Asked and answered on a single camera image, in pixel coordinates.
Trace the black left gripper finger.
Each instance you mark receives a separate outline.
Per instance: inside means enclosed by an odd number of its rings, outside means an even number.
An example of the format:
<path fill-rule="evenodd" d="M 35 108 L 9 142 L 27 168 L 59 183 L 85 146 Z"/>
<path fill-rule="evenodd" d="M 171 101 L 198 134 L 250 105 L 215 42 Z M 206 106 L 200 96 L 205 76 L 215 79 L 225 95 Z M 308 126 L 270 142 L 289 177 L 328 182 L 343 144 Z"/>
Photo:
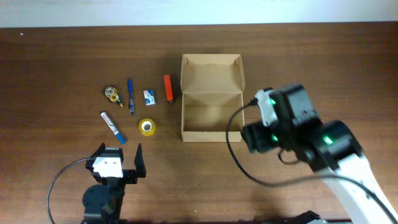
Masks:
<path fill-rule="evenodd" d="M 134 165 L 136 171 L 137 178 L 145 178 L 146 177 L 146 167 L 144 164 L 143 153 L 142 153 L 142 144 L 139 143 L 137 146 L 136 156 L 134 158 Z"/>
<path fill-rule="evenodd" d="M 106 148 L 105 143 L 102 142 L 100 144 L 99 148 L 97 148 L 97 150 L 94 153 L 92 153 L 90 158 L 100 157 L 102 155 L 102 153 L 104 152 L 105 148 Z"/>

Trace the white blue staples box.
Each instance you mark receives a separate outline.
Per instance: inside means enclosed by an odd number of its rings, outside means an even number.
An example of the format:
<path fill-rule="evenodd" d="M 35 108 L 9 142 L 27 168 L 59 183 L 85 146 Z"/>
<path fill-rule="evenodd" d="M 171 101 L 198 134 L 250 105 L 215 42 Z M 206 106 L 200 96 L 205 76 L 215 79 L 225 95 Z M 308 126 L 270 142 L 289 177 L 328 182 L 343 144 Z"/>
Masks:
<path fill-rule="evenodd" d="M 144 94 L 145 104 L 147 106 L 155 104 L 155 96 L 153 90 L 144 90 L 143 94 Z"/>

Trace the orange stapler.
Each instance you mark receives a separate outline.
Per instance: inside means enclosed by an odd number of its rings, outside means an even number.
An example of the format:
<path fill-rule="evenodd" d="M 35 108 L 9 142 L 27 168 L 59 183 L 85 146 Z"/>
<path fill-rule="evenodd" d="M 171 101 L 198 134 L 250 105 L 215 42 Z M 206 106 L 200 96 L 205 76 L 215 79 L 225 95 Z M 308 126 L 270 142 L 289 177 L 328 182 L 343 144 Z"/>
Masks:
<path fill-rule="evenodd" d="M 164 85 L 165 85 L 165 93 L 167 97 L 167 101 L 169 103 L 174 102 L 174 95 L 172 91 L 172 82 L 170 79 L 170 75 L 164 75 Z"/>

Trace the brown cardboard box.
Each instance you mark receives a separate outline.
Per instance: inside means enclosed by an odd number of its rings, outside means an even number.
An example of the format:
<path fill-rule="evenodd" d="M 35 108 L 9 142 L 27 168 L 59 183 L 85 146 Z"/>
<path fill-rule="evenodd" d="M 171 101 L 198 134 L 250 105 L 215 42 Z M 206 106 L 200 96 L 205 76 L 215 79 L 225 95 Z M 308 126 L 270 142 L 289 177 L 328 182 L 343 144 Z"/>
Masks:
<path fill-rule="evenodd" d="M 183 54 L 182 141 L 225 142 L 231 115 L 244 104 L 240 54 Z"/>

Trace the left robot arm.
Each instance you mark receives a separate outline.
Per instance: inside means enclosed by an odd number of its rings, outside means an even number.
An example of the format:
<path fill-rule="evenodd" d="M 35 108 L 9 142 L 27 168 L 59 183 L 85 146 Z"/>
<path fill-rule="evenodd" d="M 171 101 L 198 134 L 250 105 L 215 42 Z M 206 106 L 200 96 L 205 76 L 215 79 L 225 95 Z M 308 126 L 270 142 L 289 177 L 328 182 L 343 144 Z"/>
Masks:
<path fill-rule="evenodd" d="M 106 147 L 105 144 L 86 161 L 85 167 L 97 184 L 83 194 L 83 223 L 119 223 L 126 186 L 146 177 L 142 145 L 137 146 L 134 169 L 123 169 L 123 161 L 120 147 Z"/>

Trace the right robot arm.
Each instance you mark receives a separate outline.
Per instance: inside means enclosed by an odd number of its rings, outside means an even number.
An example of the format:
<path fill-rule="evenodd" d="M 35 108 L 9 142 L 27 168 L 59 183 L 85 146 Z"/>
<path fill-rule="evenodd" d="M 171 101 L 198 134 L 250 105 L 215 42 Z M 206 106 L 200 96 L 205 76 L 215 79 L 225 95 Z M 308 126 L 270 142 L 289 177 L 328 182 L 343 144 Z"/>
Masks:
<path fill-rule="evenodd" d="M 292 151 L 310 166 L 314 179 L 324 181 L 353 223 L 397 223 L 354 134 L 342 121 L 321 121 L 302 85 L 258 90 L 251 104 L 261 120 L 241 132 L 249 152 Z"/>

